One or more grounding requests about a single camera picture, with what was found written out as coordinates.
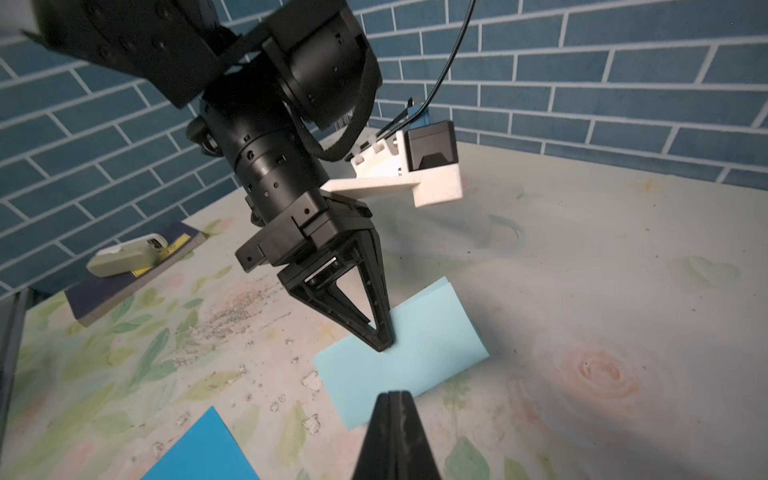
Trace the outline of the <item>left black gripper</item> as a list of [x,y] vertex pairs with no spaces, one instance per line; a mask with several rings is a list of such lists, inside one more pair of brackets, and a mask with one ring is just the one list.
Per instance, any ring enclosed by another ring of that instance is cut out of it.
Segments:
[[373,214],[361,202],[317,189],[302,194],[235,256],[244,271],[282,267],[278,279],[295,300],[333,320],[376,352],[395,333]]

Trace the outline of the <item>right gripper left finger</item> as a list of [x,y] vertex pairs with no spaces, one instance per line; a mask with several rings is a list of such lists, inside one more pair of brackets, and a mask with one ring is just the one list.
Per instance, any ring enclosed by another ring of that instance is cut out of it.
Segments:
[[352,475],[353,480],[394,478],[392,398],[391,393],[382,393],[377,397]]

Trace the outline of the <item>light blue square paper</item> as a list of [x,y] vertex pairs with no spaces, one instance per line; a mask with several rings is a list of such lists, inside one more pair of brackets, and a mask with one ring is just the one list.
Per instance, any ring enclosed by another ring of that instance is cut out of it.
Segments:
[[418,396],[489,357],[452,284],[437,280],[391,311],[395,343],[377,352],[348,336],[313,360],[348,430],[366,424],[377,397]]

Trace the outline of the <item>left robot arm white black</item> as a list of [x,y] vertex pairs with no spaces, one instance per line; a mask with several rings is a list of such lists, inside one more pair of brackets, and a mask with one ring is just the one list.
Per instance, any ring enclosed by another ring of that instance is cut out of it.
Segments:
[[269,264],[285,290],[376,351],[395,336],[369,208],[329,192],[325,162],[344,159],[382,77],[343,1],[291,1],[248,33],[209,1],[15,1],[9,26],[47,49],[199,104],[187,138],[227,160],[256,234],[236,253]]

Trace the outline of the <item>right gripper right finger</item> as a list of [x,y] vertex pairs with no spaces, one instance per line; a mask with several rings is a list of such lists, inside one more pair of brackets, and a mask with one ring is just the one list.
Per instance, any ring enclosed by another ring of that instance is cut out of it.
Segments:
[[392,478],[437,479],[441,476],[412,395],[393,393]]

